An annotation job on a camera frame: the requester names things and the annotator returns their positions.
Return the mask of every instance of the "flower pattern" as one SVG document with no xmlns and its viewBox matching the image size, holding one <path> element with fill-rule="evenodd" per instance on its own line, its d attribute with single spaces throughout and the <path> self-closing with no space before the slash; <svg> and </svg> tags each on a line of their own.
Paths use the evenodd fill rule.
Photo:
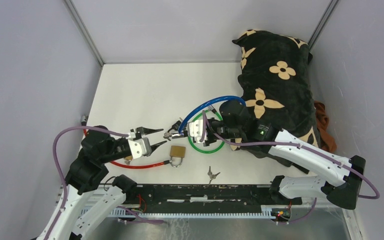
<svg viewBox="0 0 384 240">
<path fill-rule="evenodd" d="M 256 48 L 253 47 L 249 49 L 248 51 L 245 51 L 245 47 L 242 47 L 242 60 L 240 61 L 240 66 L 242 69 L 244 69 L 245 65 L 247 64 L 247 57 L 254 52 Z"/>
<path fill-rule="evenodd" d="M 251 29 L 251 30 L 247 30 L 246 32 L 244 32 L 241 36 L 243 36 L 243 35 L 247 35 L 247 36 L 249 36 L 249 35 L 251 35 L 251 34 L 255 34 L 256 33 L 256 31 L 254 30 L 254 29 Z"/>
<path fill-rule="evenodd" d="M 288 80 L 297 74 L 292 67 L 288 67 L 285 61 L 278 61 L 277 66 L 271 66 L 268 70 L 273 74 L 278 74 L 279 78 L 283 80 Z"/>
<path fill-rule="evenodd" d="M 242 143 L 242 138 L 235 138 L 234 142 L 237 144 L 240 144 Z M 236 151 L 236 150 L 239 150 L 241 146 L 230 145 L 230 148 L 232 149 L 232 151 Z"/>
<path fill-rule="evenodd" d="M 254 107 L 254 114 L 258 119 L 264 115 L 266 108 L 281 109 L 285 107 L 278 101 L 266 99 L 266 94 L 261 88 L 255 90 L 255 99 L 248 100 L 245 103 L 247 107 Z"/>
<path fill-rule="evenodd" d="M 298 46 L 298 48 L 301 48 L 302 45 L 308 45 L 308 43 L 306 43 L 305 41 L 302 41 L 298 38 L 291 37 L 291 36 L 285 36 L 285 35 L 281 35 L 281 36 L 286 37 L 286 38 L 294 41 L 296 43 L 296 45 Z"/>
<path fill-rule="evenodd" d="M 300 140 L 306 142 L 306 143 L 309 143 L 313 146 L 315 146 L 316 148 L 319 147 L 318 143 L 317 143 L 317 138 L 316 138 L 316 134 L 314 133 L 314 129 L 313 127 L 311 127 L 310 131 L 308 131 L 307 134 L 305 134 L 304 136 L 302 137 L 298 137 Z"/>
</svg>

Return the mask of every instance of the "white floor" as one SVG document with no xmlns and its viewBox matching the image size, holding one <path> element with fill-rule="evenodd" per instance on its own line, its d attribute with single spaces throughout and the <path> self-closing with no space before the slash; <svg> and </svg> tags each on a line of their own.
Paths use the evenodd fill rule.
<svg viewBox="0 0 384 240">
<path fill-rule="evenodd" d="M 239 74 L 239 63 L 107 64 L 102 70 L 88 125 L 104 125 L 121 133 L 136 127 L 167 130 L 179 117 L 184 118 L 207 100 L 224 95 L 241 96 Z M 163 132 L 148 137 L 151 144 L 164 140 Z M 133 160 L 132 165 L 168 160 L 171 145 L 186 146 L 181 167 L 125 169 L 108 163 L 109 174 L 104 180 L 125 174 L 139 184 L 208 184 L 209 166 L 214 174 L 221 172 L 212 184 L 270 184 L 277 175 L 305 176 L 295 167 L 284 167 L 270 158 L 258 159 L 247 151 L 232 151 L 226 144 L 216 153 L 203 154 L 194 150 L 186 138 L 169 141 L 151 156 Z M 218 145 L 213 143 L 208 148 Z"/>
</svg>

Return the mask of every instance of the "gray wall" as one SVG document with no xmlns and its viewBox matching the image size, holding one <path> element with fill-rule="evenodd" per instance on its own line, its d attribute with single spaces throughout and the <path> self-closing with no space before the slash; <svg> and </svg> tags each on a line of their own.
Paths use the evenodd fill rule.
<svg viewBox="0 0 384 240">
<path fill-rule="evenodd" d="M 313 85 L 331 117 L 338 153 L 367 160 L 379 200 L 360 199 L 365 239 L 384 239 L 384 1 L 341 1 L 316 43 Z M 364 185 L 361 192 L 372 195 Z"/>
<path fill-rule="evenodd" d="M 330 0 L 73 0 L 106 63 L 232 62 L 247 29 L 305 41 Z"/>
<path fill-rule="evenodd" d="M 62 0 L 0 1 L 0 240 L 48 222 L 60 187 L 52 142 L 89 111 L 99 73 Z M 64 170 L 81 136 L 60 141 Z"/>
</svg>

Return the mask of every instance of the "red wire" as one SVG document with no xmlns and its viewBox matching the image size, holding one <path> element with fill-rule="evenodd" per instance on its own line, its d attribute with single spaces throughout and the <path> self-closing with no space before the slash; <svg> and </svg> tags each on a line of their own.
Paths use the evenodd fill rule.
<svg viewBox="0 0 384 240">
<path fill-rule="evenodd" d="M 145 207 L 143 208 L 143 211 L 142 211 L 142 213 L 144 213 L 147 210 L 147 202 L 143 198 L 140 198 L 140 200 L 143 201 L 143 203 L 145 204 Z"/>
<path fill-rule="evenodd" d="M 142 197 L 140 194 L 137 195 L 139 197 L 139 209 L 142 207 Z"/>
<path fill-rule="evenodd" d="M 84 133 L 84 136 L 86 136 L 86 134 L 88 134 L 86 129 L 83 129 L 83 133 Z M 164 165 L 164 162 L 159 162 L 159 163 L 150 164 L 150 165 L 143 165 L 143 166 L 124 165 L 124 164 L 118 163 L 116 161 L 111 161 L 111 163 L 116 165 L 116 166 L 118 166 L 118 167 L 122 167 L 122 168 L 125 168 L 125 169 L 150 169 L 150 168 L 153 168 L 153 167 L 158 167 L 158 166 Z"/>
</svg>

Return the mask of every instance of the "padlock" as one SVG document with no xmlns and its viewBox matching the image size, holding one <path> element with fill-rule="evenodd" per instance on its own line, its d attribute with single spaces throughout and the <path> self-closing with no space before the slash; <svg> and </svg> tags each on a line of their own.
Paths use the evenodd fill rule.
<svg viewBox="0 0 384 240">
<path fill-rule="evenodd" d="M 178 168 L 180 167 L 180 165 L 182 165 L 183 163 L 183 158 L 185 157 L 185 153 L 186 153 L 186 147 L 184 146 L 171 146 L 171 149 L 170 149 L 170 165 L 174 168 Z M 173 164 L 173 158 L 180 158 L 180 163 L 177 164 L 177 165 L 174 165 Z"/>
</svg>

